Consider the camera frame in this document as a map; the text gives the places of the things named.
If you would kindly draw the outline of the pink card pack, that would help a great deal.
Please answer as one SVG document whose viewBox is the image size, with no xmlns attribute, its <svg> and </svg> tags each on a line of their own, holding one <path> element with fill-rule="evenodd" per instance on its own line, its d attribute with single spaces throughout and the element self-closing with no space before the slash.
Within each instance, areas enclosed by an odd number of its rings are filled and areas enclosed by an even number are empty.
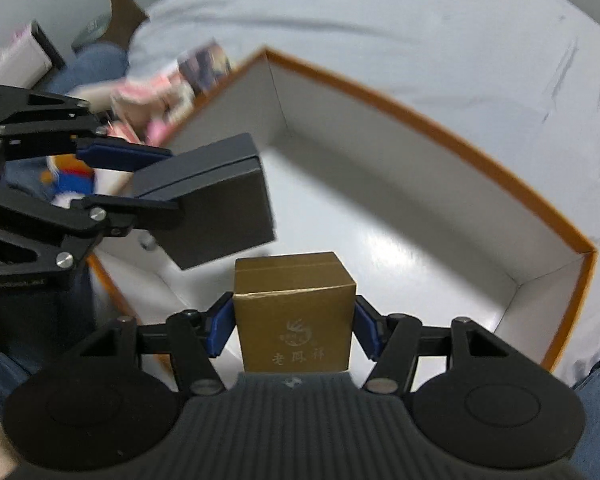
<svg viewBox="0 0 600 480">
<path fill-rule="evenodd" d="M 178 66 L 150 79 L 123 81 L 111 92 L 114 120 L 108 134 L 134 144 L 160 145 L 169 130 L 232 72 L 232 63 L 215 41 L 183 54 Z"/>
</svg>

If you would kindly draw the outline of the small gold cardboard box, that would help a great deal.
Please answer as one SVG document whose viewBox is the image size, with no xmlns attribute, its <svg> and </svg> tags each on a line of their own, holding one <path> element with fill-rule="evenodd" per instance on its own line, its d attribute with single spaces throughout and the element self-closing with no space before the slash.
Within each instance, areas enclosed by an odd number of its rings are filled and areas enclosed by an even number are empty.
<svg viewBox="0 0 600 480">
<path fill-rule="evenodd" d="M 233 302 L 245 371 L 347 370 L 355 293 L 332 252 L 238 259 Z"/>
</svg>

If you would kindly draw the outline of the dark navy box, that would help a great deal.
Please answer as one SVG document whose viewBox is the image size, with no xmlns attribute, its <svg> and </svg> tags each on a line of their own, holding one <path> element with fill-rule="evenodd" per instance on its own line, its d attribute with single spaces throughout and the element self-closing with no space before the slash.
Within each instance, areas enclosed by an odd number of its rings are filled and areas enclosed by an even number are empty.
<svg viewBox="0 0 600 480">
<path fill-rule="evenodd" d="M 274 218 L 252 136 L 237 136 L 137 171 L 133 196 L 177 202 L 183 218 L 151 236 L 182 270 L 275 240 Z"/>
</svg>

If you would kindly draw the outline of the orange blue plush toy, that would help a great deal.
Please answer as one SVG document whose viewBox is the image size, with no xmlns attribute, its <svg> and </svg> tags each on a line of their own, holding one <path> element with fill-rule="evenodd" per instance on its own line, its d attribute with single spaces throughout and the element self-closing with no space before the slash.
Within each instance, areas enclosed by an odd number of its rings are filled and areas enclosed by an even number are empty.
<svg viewBox="0 0 600 480">
<path fill-rule="evenodd" d="M 68 208 L 73 200 L 94 193 L 95 171 L 76 156 L 47 156 L 45 163 L 40 180 L 55 206 Z"/>
</svg>

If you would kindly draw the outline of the left leg in jeans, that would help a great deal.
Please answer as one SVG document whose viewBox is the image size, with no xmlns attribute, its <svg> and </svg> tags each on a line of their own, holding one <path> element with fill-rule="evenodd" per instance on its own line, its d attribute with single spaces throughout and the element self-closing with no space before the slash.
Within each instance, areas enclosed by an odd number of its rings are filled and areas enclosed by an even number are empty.
<svg viewBox="0 0 600 480">
<path fill-rule="evenodd" d="M 129 47 L 135 32 L 147 20 L 135 0 L 109 0 L 111 18 L 105 31 L 84 46 L 45 87 L 46 92 L 68 96 L 86 84 L 121 79 L 129 67 Z"/>
</svg>

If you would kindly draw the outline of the orange white storage box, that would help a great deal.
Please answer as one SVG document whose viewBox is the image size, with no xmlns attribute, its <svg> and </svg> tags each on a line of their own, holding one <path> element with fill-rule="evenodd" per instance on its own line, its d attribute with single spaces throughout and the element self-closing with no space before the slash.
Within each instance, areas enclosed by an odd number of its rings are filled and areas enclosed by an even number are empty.
<svg viewBox="0 0 600 480">
<path fill-rule="evenodd" d="M 196 99 L 166 143 L 241 132 L 272 200 L 262 255 L 334 252 L 378 310 L 468 316 L 554 370 L 597 254 L 524 181 L 411 107 L 271 49 Z"/>
</svg>

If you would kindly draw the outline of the dark round floor device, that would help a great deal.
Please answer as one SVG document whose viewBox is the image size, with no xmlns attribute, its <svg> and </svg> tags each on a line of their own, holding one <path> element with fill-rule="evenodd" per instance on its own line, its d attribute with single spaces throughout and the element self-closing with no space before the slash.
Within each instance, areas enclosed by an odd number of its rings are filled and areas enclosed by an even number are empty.
<svg viewBox="0 0 600 480">
<path fill-rule="evenodd" d="M 79 50 L 94 44 L 95 41 L 106 32 L 111 20 L 110 14 L 102 14 L 97 18 L 93 18 L 87 25 L 82 29 L 73 39 L 71 49 L 74 53 L 78 53 Z"/>
</svg>

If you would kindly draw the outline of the white black bedside unit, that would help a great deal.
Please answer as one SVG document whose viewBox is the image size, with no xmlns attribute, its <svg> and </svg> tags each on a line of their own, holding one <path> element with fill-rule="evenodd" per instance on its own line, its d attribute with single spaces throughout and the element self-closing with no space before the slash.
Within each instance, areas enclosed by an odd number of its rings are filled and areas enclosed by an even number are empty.
<svg viewBox="0 0 600 480">
<path fill-rule="evenodd" d="M 65 65 L 40 24 L 32 21 L 0 49 L 0 84 L 33 89 Z"/>
</svg>

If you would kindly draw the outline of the grey bed sheet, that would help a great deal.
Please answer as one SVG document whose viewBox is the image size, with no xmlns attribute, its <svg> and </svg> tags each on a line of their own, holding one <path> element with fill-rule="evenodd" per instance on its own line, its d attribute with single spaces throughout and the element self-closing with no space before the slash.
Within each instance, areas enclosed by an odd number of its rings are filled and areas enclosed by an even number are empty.
<svg viewBox="0 0 600 480">
<path fill-rule="evenodd" d="M 387 93 L 493 156 L 598 251 L 590 296 L 557 373 L 600 358 L 600 26 L 566 0 L 161 0 L 136 34 L 133 75 L 218 40 L 261 46 Z"/>
</svg>

